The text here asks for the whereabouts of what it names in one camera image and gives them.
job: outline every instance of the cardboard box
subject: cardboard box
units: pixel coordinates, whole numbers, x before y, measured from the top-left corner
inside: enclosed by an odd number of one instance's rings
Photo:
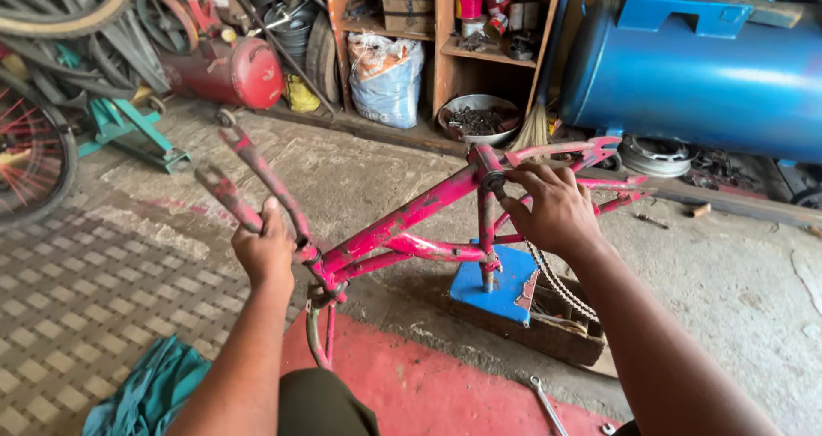
[[[434,32],[433,0],[382,0],[382,9],[386,30]]]

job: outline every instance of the yellow bag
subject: yellow bag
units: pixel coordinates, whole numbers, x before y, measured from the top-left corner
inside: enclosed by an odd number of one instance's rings
[[[285,84],[285,97],[288,98],[292,112],[313,112],[320,106],[320,99],[312,93],[303,79],[297,75],[288,75]]]

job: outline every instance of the broom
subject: broom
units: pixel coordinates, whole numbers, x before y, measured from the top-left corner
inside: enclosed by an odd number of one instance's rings
[[[548,36],[548,51],[542,57],[542,71],[539,75],[539,85],[537,86],[537,104],[531,107],[531,113],[525,118],[519,136],[508,148],[509,150],[519,150],[526,147],[546,146],[551,143],[550,135],[553,134],[553,127],[549,132],[548,116],[545,104],[548,98],[548,86],[551,82],[551,64],[557,54],[562,21],[565,19],[565,12],[568,8],[568,0],[559,0],[557,14],[551,23],[551,34]]]

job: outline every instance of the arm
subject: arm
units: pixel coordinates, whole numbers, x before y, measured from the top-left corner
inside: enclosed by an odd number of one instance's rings
[[[525,164],[506,176],[533,197],[530,211],[502,201],[516,228],[579,277],[643,436],[780,434],[602,237],[590,191],[570,169]]]
[[[277,200],[262,210],[262,235],[241,226],[231,241],[252,291],[205,379],[168,431],[196,434],[277,434],[277,399],[285,310],[294,287],[291,253]]]

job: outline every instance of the spanner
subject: spanner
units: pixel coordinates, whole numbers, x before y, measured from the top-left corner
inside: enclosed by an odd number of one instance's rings
[[[554,426],[557,427],[557,431],[559,431],[560,436],[568,436],[565,428],[562,428],[562,423],[560,423],[559,417],[557,417],[557,414],[555,414],[554,410],[551,408],[551,403],[548,402],[548,398],[545,397],[545,393],[542,392],[542,380],[540,380],[537,376],[531,377],[531,387],[537,392],[537,396],[539,396],[539,399],[542,401],[542,405],[545,406],[545,410],[548,411],[548,415],[550,416],[551,421],[554,422]]]

